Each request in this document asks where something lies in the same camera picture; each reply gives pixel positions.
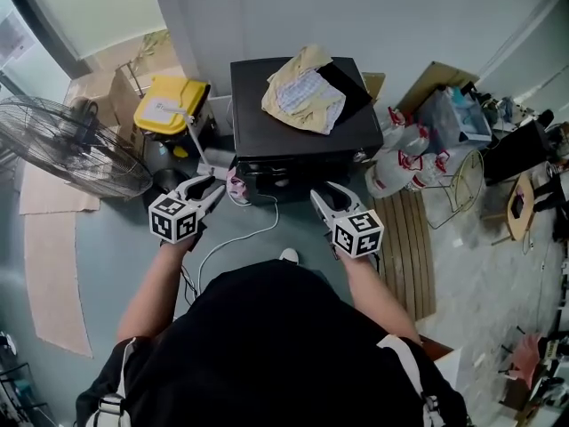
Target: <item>backpack strap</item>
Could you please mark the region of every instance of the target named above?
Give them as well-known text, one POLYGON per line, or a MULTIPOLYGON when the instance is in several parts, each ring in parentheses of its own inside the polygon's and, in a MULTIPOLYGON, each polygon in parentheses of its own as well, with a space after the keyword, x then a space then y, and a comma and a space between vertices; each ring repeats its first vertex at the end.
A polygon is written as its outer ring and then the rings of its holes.
POLYGON ((445 421, 438 411, 437 397, 427 396, 423 392, 419 366, 417 366, 417 361, 407 343, 394 335, 386 335, 377 346, 379 348, 390 348, 399 357, 401 367, 423 403, 423 425, 425 427, 443 427, 445 421))
POLYGON ((131 417, 123 407, 126 389, 124 387, 124 368, 129 357, 134 353, 133 338, 124 347, 121 379, 116 392, 107 394, 99 399, 99 409, 87 421, 87 427, 131 427, 131 417))

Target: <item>black and white marker cube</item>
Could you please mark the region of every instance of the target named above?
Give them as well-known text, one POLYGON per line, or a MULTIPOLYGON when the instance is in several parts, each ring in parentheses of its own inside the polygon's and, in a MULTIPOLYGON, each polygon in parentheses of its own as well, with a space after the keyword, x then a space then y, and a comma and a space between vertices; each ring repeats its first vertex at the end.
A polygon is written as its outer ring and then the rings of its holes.
POLYGON ((383 229, 374 210, 354 213, 334 220, 333 243, 352 258, 376 253, 381 246, 383 229))
POLYGON ((150 232, 175 244, 197 233, 197 209, 174 197, 160 195, 148 208, 150 232))

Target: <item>fan guard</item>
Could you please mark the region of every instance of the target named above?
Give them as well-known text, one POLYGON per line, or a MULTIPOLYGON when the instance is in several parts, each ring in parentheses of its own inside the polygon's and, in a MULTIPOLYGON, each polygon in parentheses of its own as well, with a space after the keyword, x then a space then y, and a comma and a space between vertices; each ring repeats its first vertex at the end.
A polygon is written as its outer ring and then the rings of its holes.
POLYGON ((0 101, 0 138, 32 165, 99 197, 134 197, 152 184, 129 141, 96 117, 96 103, 68 108, 12 96, 0 101))

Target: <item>gray floor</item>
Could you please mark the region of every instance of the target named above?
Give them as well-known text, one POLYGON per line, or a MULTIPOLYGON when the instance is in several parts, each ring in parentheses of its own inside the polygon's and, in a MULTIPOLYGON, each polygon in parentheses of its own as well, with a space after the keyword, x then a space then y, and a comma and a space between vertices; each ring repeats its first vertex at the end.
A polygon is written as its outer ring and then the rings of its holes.
MULTIPOLYGON (((445 213, 441 194, 440 190, 425 194, 433 222, 445 213)), ((136 199, 129 203, 104 201, 98 212, 79 214, 77 269, 94 358, 77 356, 35 336, 23 271, 23 220, 17 213, 18 199, 11 184, 0 186, 0 327, 14 335, 20 357, 31 364, 40 396, 49 402, 55 420, 70 426, 76 395, 90 384, 112 349, 117 322, 156 251, 157 241, 149 235, 147 215, 136 199)), ((311 205, 282 205, 280 211, 281 221, 275 230, 214 255, 204 267, 204 284, 224 270, 276 257, 283 248, 293 246, 300 249, 305 264, 321 270, 341 298, 350 302, 341 266, 321 238, 325 228, 311 205)), ((272 205, 240 208, 223 198, 215 213, 206 218, 209 229, 196 251, 186 257, 186 267, 195 274, 213 246, 265 228, 274 219, 272 205)), ((495 372, 503 359, 500 343, 516 338, 516 324, 527 331, 536 327, 546 330, 552 320, 561 250, 554 244, 548 249, 550 222, 548 213, 536 217, 531 235, 534 249, 528 255, 522 254, 521 243, 490 247, 493 233, 481 227, 475 209, 431 234, 437 314, 421 321, 420 330, 463 348, 459 389, 479 425, 485 425, 499 409, 495 401, 501 380, 495 372), (474 368, 483 353, 485 359, 474 368)), ((176 312, 181 314, 185 309, 180 294, 176 312)))
MULTIPOLYGON (((543 176, 538 170, 534 181, 541 184, 543 176)), ((509 191, 511 184, 495 188, 509 191)), ((446 195, 429 189, 423 197, 436 226, 450 211, 446 195)), ((551 240, 553 211, 535 215, 525 247, 512 241, 491 246, 508 235, 504 225, 489 228, 478 218, 482 204, 494 198, 495 190, 483 189, 472 209, 431 231, 437 313, 418 325, 422 334, 462 348, 457 389, 477 425, 487 425, 501 411, 508 414, 497 403, 506 382, 497 372, 509 364, 501 344, 510 347, 520 339, 516 326, 527 333, 549 331, 559 302, 563 260, 562 246, 551 240)))

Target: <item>person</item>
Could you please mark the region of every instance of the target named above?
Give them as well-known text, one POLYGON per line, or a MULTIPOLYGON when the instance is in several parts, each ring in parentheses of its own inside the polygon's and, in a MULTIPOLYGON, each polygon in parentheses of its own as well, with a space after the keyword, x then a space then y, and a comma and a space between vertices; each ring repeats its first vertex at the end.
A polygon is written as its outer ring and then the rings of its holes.
POLYGON ((172 322, 191 240, 160 247, 108 362, 76 401, 79 426, 467 425, 461 395, 367 258, 338 252, 354 307, 287 249, 222 273, 172 322))

